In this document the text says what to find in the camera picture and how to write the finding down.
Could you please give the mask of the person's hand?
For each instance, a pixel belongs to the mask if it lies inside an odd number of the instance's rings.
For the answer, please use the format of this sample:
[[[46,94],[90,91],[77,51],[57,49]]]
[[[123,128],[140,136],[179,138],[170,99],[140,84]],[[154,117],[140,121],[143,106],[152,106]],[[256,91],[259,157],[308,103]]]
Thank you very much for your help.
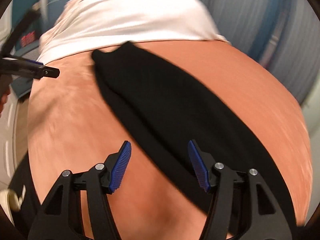
[[[7,103],[8,101],[8,96],[10,95],[11,90],[10,87],[8,87],[6,89],[6,91],[3,93],[3,95],[1,96],[1,101],[0,101],[0,116],[2,115],[3,109],[4,109],[4,105]]]

